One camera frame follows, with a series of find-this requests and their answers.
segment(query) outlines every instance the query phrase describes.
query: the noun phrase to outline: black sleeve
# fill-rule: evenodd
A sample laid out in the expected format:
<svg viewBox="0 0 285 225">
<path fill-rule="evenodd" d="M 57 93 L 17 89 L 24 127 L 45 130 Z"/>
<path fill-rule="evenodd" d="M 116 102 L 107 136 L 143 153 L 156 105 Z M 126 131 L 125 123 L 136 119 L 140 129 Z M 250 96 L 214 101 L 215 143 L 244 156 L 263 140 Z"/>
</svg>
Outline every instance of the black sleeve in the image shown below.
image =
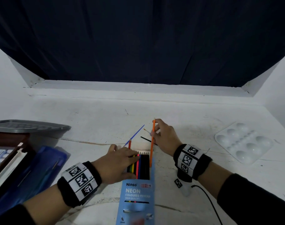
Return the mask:
<svg viewBox="0 0 285 225">
<path fill-rule="evenodd" d="M 36 225 L 23 205 L 17 205 L 0 215 L 0 224 L 4 225 L 14 223 Z"/>
<path fill-rule="evenodd" d="M 224 182 L 217 203 L 237 224 L 285 224 L 285 201 L 238 174 Z"/>
</svg>

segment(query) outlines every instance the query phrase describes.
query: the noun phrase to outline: white paint palette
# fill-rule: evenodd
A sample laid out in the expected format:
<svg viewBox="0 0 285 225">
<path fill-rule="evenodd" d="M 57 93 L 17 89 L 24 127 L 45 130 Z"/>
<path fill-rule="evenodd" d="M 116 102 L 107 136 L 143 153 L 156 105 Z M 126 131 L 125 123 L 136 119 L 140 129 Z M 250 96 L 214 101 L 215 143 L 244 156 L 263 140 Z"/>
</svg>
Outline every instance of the white paint palette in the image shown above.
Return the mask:
<svg viewBox="0 0 285 225">
<path fill-rule="evenodd" d="M 273 141 L 244 123 L 235 122 L 214 136 L 217 143 L 243 164 L 252 164 L 269 149 Z"/>
</svg>

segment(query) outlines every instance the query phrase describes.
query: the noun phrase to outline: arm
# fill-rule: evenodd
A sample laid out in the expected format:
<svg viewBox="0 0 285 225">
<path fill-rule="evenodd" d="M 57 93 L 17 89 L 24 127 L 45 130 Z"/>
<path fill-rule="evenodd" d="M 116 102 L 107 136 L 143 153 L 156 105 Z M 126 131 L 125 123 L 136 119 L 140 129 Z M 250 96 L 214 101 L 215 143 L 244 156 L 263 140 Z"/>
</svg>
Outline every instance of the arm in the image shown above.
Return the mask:
<svg viewBox="0 0 285 225">
<path fill-rule="evenodd" d="M 177 166 L 178 158 L 175 157 L 179 157 L 183 144 L 172 126 L 161 119 L 156 119 L 156 123 L 158 125 L 151 135 L 163 152 L 174 157 Z M 197 181 L 217 199 L 217 203 L 237 224 L 285 221 L 285 201 L 212 161 L 197 177 Z"/>
<path fill-rule="evenodd" d="M 123 173 L 130 164 L 139 159 L 139 156 L 130 157 L 133 155 L 137 155 L 137 152 L 125 147 L 117 150 L 116 145 L 111 145 L 108 153 L 92 162 L 92 165 L 98 171 L 102 183 L 113 184 L 124 179 L 135 179 L 135 174 Z M 57 184 L 24 202 L 23 205 L 24 207 L 18 205 L 1 215 L 0 223 L 25 221 L 27 218 L 29 223 L 26 224 L 55 224 L 71 208 L 65 204 Z"/>
</svg>

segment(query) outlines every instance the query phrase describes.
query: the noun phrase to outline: black cable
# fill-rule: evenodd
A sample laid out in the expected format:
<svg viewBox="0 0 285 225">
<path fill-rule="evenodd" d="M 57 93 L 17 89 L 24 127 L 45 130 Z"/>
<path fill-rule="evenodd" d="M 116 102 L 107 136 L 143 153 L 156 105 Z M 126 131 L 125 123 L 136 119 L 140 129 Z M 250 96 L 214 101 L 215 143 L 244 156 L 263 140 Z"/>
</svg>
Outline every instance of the black cable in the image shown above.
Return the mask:
<svg viewBox="0 0 285 225">
<path fill-rule="evenodd" d="M 199 187 L 199 188 L 206 194 L 206 196 L 208 197 L 208 199 L 209 199 L 209 201 L 210 201 L 210 203 L 211 203 L 211 205 L 212 205 L 212 207 L 213 207 L 213 209 L 214 209 L 214 211 L 215 211 L 215 214 L 216 214 L 216 216 L 217 216 L 217 218 L 218 218 L 220 224 L 223 225 L 222 221 L 220 220 L 220 218 L 219 218 L 219 216 L 218 216 L 217 211 L 215 210 L 215 207 L 214 207 L 212 201 L 210 200 L 210 197 L 209 197 L 208 194 L 205 192 L 205 190 L 202 189 L 202 188 L 201 188 L 200 186 L 198 186 L 198 185 L 192 185 L 191 187 L 192 187 L 192 188 L 194 188 L 194 187 Z"/>
</svg>

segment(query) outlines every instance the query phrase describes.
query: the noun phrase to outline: dark blue curtain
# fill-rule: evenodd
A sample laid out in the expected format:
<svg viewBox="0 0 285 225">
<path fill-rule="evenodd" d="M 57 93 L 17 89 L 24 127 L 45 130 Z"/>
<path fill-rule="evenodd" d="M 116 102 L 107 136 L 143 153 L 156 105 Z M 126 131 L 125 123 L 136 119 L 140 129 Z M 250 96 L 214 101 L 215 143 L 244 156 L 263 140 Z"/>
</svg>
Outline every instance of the dark blue curtain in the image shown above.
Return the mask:
<svg viewBox="0 0 285 225">
<path fill-rule="evenodd" d="M 0 48 L 53 80 L 238 87 L 285 56 L 285 0 L 0 0 Z"/>
</svg>

